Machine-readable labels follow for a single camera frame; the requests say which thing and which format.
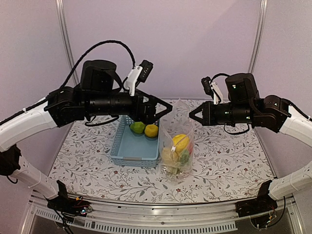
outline lemon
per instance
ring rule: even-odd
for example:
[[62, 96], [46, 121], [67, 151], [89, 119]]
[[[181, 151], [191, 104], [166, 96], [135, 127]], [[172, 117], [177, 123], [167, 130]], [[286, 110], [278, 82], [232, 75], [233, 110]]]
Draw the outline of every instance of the lemon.
[[184, 149], [187, 148], [190, 139], [185, 134], [176, 135], [172, 141], [174, 142], [175, 151], [180, 154]]
[[163, 148], [161, 159], [164, 165], [175, 167], [179, 162], [179, 155], [176, 152], [171, 152], [170, 148]]
[[149, 124], [145, 127], [145, 135], [150, 138], [158, 136], [158, 126], [155, 124]]
[[142, 122], [134, 122], [130, 125], [130, 129], [137, 134], [142, 134], [145, 129], [145, 124]]

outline metal frame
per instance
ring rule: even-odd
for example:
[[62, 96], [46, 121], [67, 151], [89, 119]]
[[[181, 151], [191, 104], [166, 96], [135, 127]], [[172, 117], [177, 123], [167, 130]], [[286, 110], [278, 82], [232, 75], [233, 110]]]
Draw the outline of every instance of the metal frame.
[[[68, 37], [63, 0], [56, 0], [56, 5], [57, 5], [57, 12], [58, 12], [58, 22], [59, 22], [60, 31], [61, 31], [62, 38], [63, 38], [64, 49], [65, 49], [66, 57], [68, 60], [68, 65], [71, 70], [74, 67], [75, 63], [74, 63], [73, 53], [72, 53], [72, 49], [71, 49], [69, 37]], [[74, 71], [72, 78], [73, 78], [74, 85], [79, 84], [79, 79], [78, 79], [76, 71]]]
[[[239, 218], [235, 212], [235, 202], [219, 203], [201, 203], [201, 204], [151, 204], [135, 203], [117, 200], [106, 200], [102, 198], [84, 197], [91, 202], [94, 211], [87, 215], [86, 218], [77, 217], [73, 226], [94, 230], [105, 233], [139, 233], [155, 234], [177, 234], [187, 233], [205, 233], [206, 228], [210, 230], [213, 227], [231, 226], [232, 230], [236, 229], [235, 221], [249, 219], [250, 216]], [[282, 210], [284, 201], [280, 200], [278, 210]], [[41, 194], [33, 192], [30, 202], [29, 211], [23, 225], [22, 234], [30, 234], [31, 224], [36, 215], [59, 222], [59, 218], [53, 210], [46, 207], [47, 201]], [[286, 199], [287, 210], [291, 217], [291, 223], [294, 233], [304, 234], [300, 215], [298, 213], [295, 200], [292, 196]], [[254, 216], [264, 215], [267, 213], [257, 214]], [[222, 233], [224, 230], [210, 231], [206, 233]]]
[[[253, 47], [253, 53], [248, 68], [248, 72], [252, 73], [255, 68], [256, 59], [259, 52], [261, 37], [263, 33], [266, 11], [267, 11], [267, 0], [261, 0], [259, 20], [256, 32], [256, 38]], [[65, 13], [62, 0], [56, 0], [58, 19], [60, 24], [60, 30], [63, 38], [64, 48], [68, 59], [70, 69], [74, 66], [74, 59], [72, 50], [70, 47], [67, 26], [65, 21]], [[74, 84], [78, 84], [79, 80], [77, 73], [73, 74]], [[267, 156], [271, 169], [274, 173], [272, 164], [269, 160], [262, 139], [258, 132], [255, 131], [259, 138], [260, 144], [264, 149]], [[77, 217], [73, 223], [74, 226], [81, 228], [91, 228], [91, 230], [99, 231], [94, 229], [100, 227], [103, 224], [115, 225], [116, 227], [128, 228], [159, 228], [164, 230], [177, 230], [178, 228], [194, 228], [204, 227], [205, 225], [218, 225], [220, 223], [233, 223], [238, 220], [250, 218], [244, 217], [239, 218], [235, 212], [235, 203], [237, 201], [229, 201], [222, 203], [203, 203], [203, 204], [149, 204], [149, 203], [133, 203], [125, 201], [107, 200], [102, 198], [84, 197], [84, 199], [91, 202], [91, 206], [94, 211], [90, 213], [86, 218]], [[289, 211], [293, 229], [296, 234], [304, 234], [302, 221], [300, 218], [299, 210], [295, 204], [294, 198], [287, 198], [287, 209]], [[37, 192], [33, 192], [28, 207], [25, 213], [25, 220], [21, 228], [22, 234], [29, 234], [31, 225], [36, 216], [38, 210], [47, 210], [47, 202]], [[278, 201], [278, 210], [283, 208], [283, 201]]]
[[267, 14], [267, 6], [268, 6], [268, 0], [261, 0], [258, 27], [257, 27], [255, 41], [254, 41], [254, 46], [253, 46], [253, 54], [250, 60], [249, 68], [248, 68], [248, 73], [254, 72], [254, 67], [255, 67], [255, 63], [257, 60], [258, 53], [259, 53], [259, 48], [260, 48], [260, 43], [261, 43], [261, 38], [262, 38], [265, 17]]

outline clear plastic bag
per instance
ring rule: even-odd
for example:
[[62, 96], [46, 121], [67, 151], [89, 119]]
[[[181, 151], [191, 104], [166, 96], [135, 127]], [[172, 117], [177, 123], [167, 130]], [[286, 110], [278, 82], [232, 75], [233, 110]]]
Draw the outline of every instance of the clear plastic bag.
[[184, 179], [192, 170], [194, 121], [189, 118], [190, 111], [179, 99], [173, 110], [160, 119], [160, 165], [173, 181]]

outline wire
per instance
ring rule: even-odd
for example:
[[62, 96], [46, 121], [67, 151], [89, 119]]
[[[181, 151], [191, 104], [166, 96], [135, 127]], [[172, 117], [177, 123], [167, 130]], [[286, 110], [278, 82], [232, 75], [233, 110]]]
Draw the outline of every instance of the wire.
[[78, 198], [80, 199], [80, 201], [78, 202], [78, 204], [76, 206], [78, 206], [82, 202], [83, 196], [79, 196]]
[[18, 183], [18, 179], [16, 179], [15, 181], [11, 180], [11, 178], [7, 175], [6, 176], [8, 178], [8, 180], [12, 183], [12, 184], [17, 184]]
[[19, 116], [19, 115], [21, 115], [21, 114], [23, 114], [23, 113], [25, 113], [25, 112], [27, 112], [27, 111], [29, 111], [29, 110], [31, 110], [31, 109], [34, 109], [34, 108], [37, 107], [37, 106], [40, 106], [41, 104], [45, 103], [49, 98], [51, 98], [52, 95], [55, 95], [55, 93], [58, 93], [58, 91], [61, 91], [61, 89], [64, 88], [65, 85], [68, 83], [70, 77], [73, 75], [74, 71], [76, 70], [76, 68], [78, 67], [78, 65], [80, 64], [80, 62], [83, 60], [83, 58], [86, 57], [86, 55], [87, 55], [88, 53], [90, 53], [93, 49], [97, 48], [97, 47], [100, 46], [100, 45], [108, 44], [108, 43], [115, 43], [115, 44], [119, 44], [119, 45], [121, 45], [122, 47], [124, 47], [124, 48], [128, 51], [128, 53], [129, 53], [129, 55], [130, 55], [130, 57], [131, 57], [131, 60], [132, 60], [132, 67], [133, 67], [133, 68], [135, 67], [135, 65], [136, 65], [135, 57], [134, 57], [132, 51], [130, 50], [130, 48], [129, 48], [126, 44], [122, 43], [122, 42], [119, 41], [119, 40], [105, 40], [105, 41], [100, 41], [99, 43], [97, 43], [97, 44], [91, 46], [86, 52], [84, 52], [84, 54], [77, 60], [77, 62], [76, 62], [75, 65], [73, 66], [72, 70], [71, 70], [70, 73], [68, 74], [68, 76], [67, 76], [67, 78], [65, 79], [64, 83], [63, 83], [57, 90], [55, 90], [55, 91], [53, 92], [53, 94], [48, 95], [48, 96], [45, 97], [43, 100], [41, 100], [41, 101], [35, 103], [34, 105], [31, 105], [31, 106], [25, 108], [25, 111], [18, 111], [18, 112], [16, 112], [15, 114], [13, 114], [12, 116], [10, 116], [9, 118], [4, 119], [3, 121], [0, 122], [0, 126], [3, 125], [3, 124], [5, 124], [5, 123], [7, 123], [8, 121], [14, 119], [15, 117], [17, 117], [17, 116]]
[[252, 110], [255, 111], [258, 115], [263, 115], [257, 108], [256, 106], [254, 105], [254, 98], [251, 97], [249, 99], [249, 105], [251, 106]]
[[55, 213], [57, 213], [57, 215], [60, 217], [60, 219], [63, 222], [63, 229], [66, 231], [67, 234], [74, 234], [73, 231], [70, 229], [69, 225], [67, 224], [65, 217], [63, 215], [63, 217], [59, 214], [59, 212], [57, 212], [56, 209], [53, 208], [53, 210], [55, 211]]
[[86, 205], [83, 205], [83, 206], [73, 206], [73, 207], [75, 207], [75, 208], [80, 208], [80, 207], [89, 207], [89, 206], [86, 206]]
[[282, 219], [283, 216], [284, 216], [285, 210], [286, 210], [286, 198], [284, 197], [284, 208], [283, 208], [283, 212], [282, 212], [281, 216], [280, 216], [279, 219], [278, 219], [274, 224], [272, 224], [272, 225], [270, 225], [271, 221], [273, 220], [273, 219], [271, 219], [271, 217], [273, 216], [274, 213], [276, 213], [276, 210], [274, 209], [274, 207], [270, 207], [270, 208], [273, 210], [273, 213], [272, 213], [272, 215], [270, 215], [270, 220], [269, 220], [268, 222], [266, 222], [266, 223], [269, 223], [269, 224], [268, 224], [265, 228], [257, 228], [257, 227], [252, 223], [252, 221], [251, 221], [251, 219], [250, 219], [250, 222], [252, 223], [252, 225], [253, 225], [256, 229], [258, 229], [258, 230], [267, 229], [267, 228], [270, 228], [270, 227], [275, 226], [276, 224], [278, 224], [278, 223], [281, 221], [281, 219]]
[[48, 98], [45, 97], [43, 100], [41, 100], [41, 101], [35, 103], [35, 104], [32, 105], [32, 106], [27, 107], [27, 108], [25, 109], [25, 111], [18, 111], [18, 112], [16, 112], [15, 114], [11, 115], [9, 118], [6, 118], [6, 119], [2, 120], [2, 121], [0, 122], [0, 126], [3, 125], [3, 124], [5, 124], [5, 123], [8, 122], [8, 121], [14, 119], [15, 117], [17, 117], [17, 116], [19, 116], [19, 115], [21, 115], [21, 114], [24, 114], [25, 112], [27, 112], [27, 111], [29, 111], [29, 110], [31, 110], [31, 109], [34, 109], [34, 108], [37, 107], [37, 106], [40, 106], [41, 104], [45, 103], [47, 100], [48, 100]]
[[230, 75], [226, 74], [226, 73], [219, 73], [214, 75], [214, 77], [211, 79], [210, 82], [212, 82], [215, 78], [220, 77], [220, 76], [225, 76], [225, 77], [229, 77]]
[[100, 41], [99, 43], [97, 43], [97, 44], [91, 46], [86, 52], [84, 52], [84, 54], [83, 54], [82, 56], [80, 56], [80, 58], [77, 60], [77, 62], [76, 62], [75, 65], [73, 66], [72, 70], [71, 70], [70, 73], [68, 74], [66, 80], [65, 80], [64, 83], [60, 86], [59, 89], [62, 89], [62, 88], [65, 87], [65, 85], [66, 85], [67, 82], [69, 81], [70, 77], [72, 76], [72, 74], [74, 73], [74, 71], [76, 70], [76, 68], [78, 67], [79, 63], [83, 60], [84, 57], [86, 57], [86, 55], [87, 55], [88, 53], [90, 53], [93, 49], [97, 48], [98, 46], [103, 45], [103, 44], [107, 44], [107, 43], [115, 43], [115, 44], [119, 44], [119, 45], [121, 45], [122, 47], [124, 47], [124, 48], [128, 51], [128, 53], [129, 53], [129, 55], [130, 55], [130, 57], [131, 57], [131, 60], [132, 60], [132, 67], [134, 68], [134, 67], [136, 66], [135, 57], [133, 56], [131, 50], [129, 49], [129, 47], [128, 47], [126, 44], [122, 43], [122, 42], [119, 41], [119, 40], [105, 40], [105, 41]]
[[123, 89], [125, 92], [129, 91], [129, 89], [126, 89], [126, 88], [125, 88], [125, 82], [126, 82], [127, 79], [128, 79], [128, 77], [126, 77], [126, 78], [123, 80], [123, 82], [122, 82], [122, 89]]
[[[211, 83], [213, 82], [213, 80], [215, 78], [219, 77], [219, 76], [229, 77], [229, 75], [225, 74], [225, 73], [219, 73], [219, 74], [214, 75], [214, 77], [209, 81], [210, 87], [211, 87]], [[214, 95], [216, 95], [218, 97], [219, 103], [220, 103], [221, 102], [221, 98], [220, 98], [219, 94], [213, 88], [211, 90], [213, 91]]]
[[286, 198], [284, 197], [284, 208], [283, 208], [283, 212], [282, 212], [280, 218], [279, 218], [274, 224], [269, 225], [268, 228], [275, 226], [276, 224], [279, 223], [279, 221], [281, 221], [281, 219], [282, 219], [283, 216], [284, 216], [285, 210], [286, 210]]
[[116, 120], [118, 120], [118, 119], [119, 119], [119, 116], [116, 116], [115, 118], [110, 119], [110, 120], [108, 120], [108, 121], [106, 121], [106, 122], [90, 124], [90, 123], [93, 121], [93, 120], [92, 120], [92, 121], [90, 121], [90, 122], [84, 123], [84, 125], [87, 126], [87, 127], [97, 127], [97, 126], [102, 126], [102, 125], [105, 125], [105, 124], [112, 123], [112, 122], [114, 122], [114, 121], [116, 121]]
[[230, 134], [230, 135], [241, 135], [241, 134], [244, 134], [244, 133], [246, 133], [246, 132], [248, 132], [248, 131], [250, 130], [249, 124], [247, 124], [247, 127], [248, 127], [248, 128], [247, 128], [246, 130], [244, 130], [244, 131], [242, 131], [242, 132], [239, 132], [239, 133], [230, 133], [230, 132], [228, 132], [228, 131], [225, 130], [225, 126], [226, 126], [226, 124], [224, 124], [223, 130], [224, 130], [227, 134]]
[[93, 116], [92, 120], [90, 120], [89, 122], [85, 122], [84, 125], [88, 126], [89, 123], [92, 123], [97, 116]]
[[307, 116], [305, 113], [303, 113], [303, 111], [301, 111], [292, 101], [288, 100], [288, 99], [285, 99], [285, 98], [282, 98], [283, 101], [285, 101], [288, 105], [291, 105], [294, 107], [294, 109], [299, 112], [301, 115], [303, 115], [306, 119], [308, 119], [309, 121], [312, 121], [312, 119]]

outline yellow fruit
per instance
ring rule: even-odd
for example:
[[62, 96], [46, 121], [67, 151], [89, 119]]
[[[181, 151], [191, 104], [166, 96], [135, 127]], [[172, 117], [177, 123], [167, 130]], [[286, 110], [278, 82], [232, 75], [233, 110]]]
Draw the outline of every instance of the yellow fruit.
[[179, 163], [179, 155], [176, 152], [171, 152], [170, 148], [163, 148], [161, 159], [166, 166], [175, 167]]
[[185, 134], [176, 135], [172, 141], [174, 142], [175, 151], [180, 154], [184, 149], [187, 148], [190, 139]]
[[155, 124], [149, 124], [145, 127], [144, 133], [147, 137], [154, 138], [158, 136], [158, 126]]

